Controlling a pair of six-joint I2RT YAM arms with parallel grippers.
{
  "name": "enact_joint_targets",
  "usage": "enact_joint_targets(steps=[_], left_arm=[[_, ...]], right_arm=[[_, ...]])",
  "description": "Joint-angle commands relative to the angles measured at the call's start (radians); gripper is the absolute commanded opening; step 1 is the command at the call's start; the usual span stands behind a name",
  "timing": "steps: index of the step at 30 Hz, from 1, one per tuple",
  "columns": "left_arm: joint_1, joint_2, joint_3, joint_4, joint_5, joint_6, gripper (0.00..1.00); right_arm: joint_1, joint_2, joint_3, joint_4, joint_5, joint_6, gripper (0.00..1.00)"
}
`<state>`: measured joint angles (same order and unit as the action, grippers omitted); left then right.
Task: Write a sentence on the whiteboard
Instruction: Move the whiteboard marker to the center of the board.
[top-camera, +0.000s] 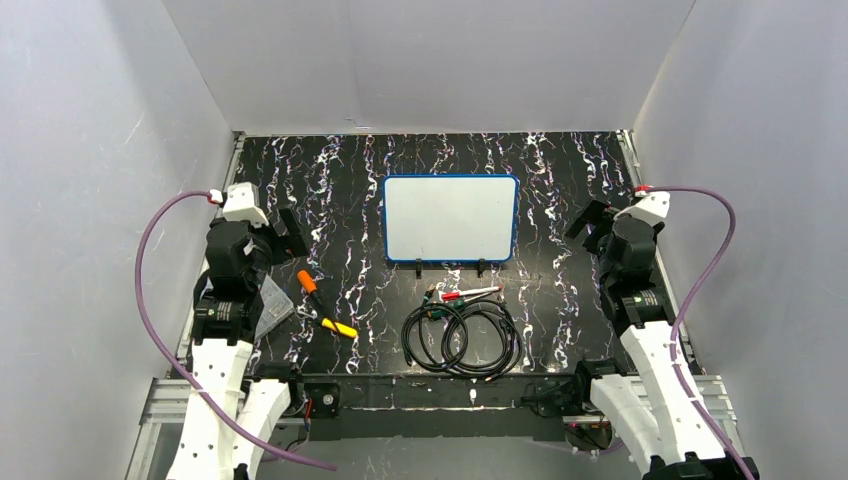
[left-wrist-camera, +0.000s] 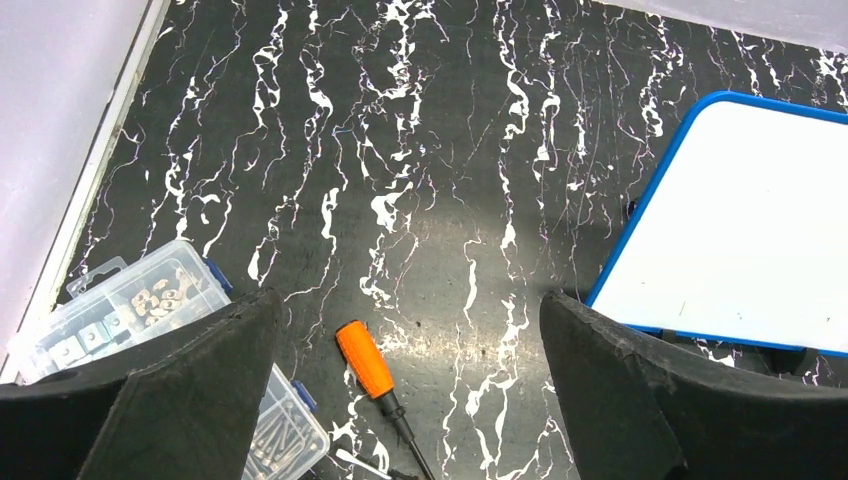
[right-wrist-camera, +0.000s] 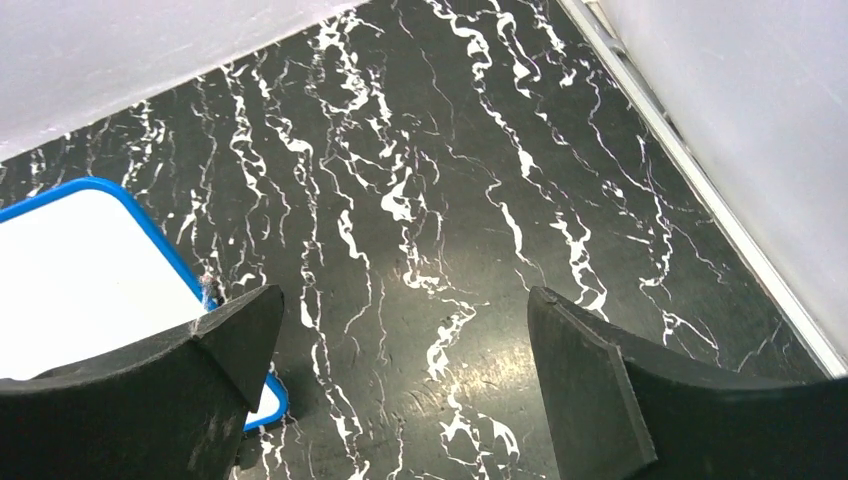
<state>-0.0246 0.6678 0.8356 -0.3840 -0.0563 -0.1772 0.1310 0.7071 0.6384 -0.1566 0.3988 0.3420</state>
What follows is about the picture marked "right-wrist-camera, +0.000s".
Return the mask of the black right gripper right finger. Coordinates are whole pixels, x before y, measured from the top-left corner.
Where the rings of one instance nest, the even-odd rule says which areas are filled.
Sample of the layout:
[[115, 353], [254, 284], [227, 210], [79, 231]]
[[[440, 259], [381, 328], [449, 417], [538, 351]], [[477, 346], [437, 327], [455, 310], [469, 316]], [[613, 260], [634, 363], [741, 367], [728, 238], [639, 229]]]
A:
[[529, 338], [563, 479], [843, 479], [847, 382], [678, 354], [534, 287]]

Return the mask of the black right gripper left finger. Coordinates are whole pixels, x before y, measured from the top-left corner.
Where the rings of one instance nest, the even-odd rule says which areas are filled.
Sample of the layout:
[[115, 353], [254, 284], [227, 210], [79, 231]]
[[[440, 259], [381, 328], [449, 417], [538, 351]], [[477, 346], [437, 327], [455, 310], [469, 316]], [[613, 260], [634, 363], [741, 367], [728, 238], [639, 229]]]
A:
[[265, 285], [197, 320], [1, 383], [5, 479], [226, 479], [285, 312]]

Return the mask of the blue framed whiteboard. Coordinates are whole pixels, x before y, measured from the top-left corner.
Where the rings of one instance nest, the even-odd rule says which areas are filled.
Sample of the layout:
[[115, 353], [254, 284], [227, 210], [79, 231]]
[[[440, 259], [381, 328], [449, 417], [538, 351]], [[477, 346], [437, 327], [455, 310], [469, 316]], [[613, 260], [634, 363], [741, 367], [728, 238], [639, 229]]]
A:
[[[78, 178], [1, 212], [1, 383], [30, 380], [223, 306], [119, 185]], [[265, 378], [243, 431], [278, 420]]]

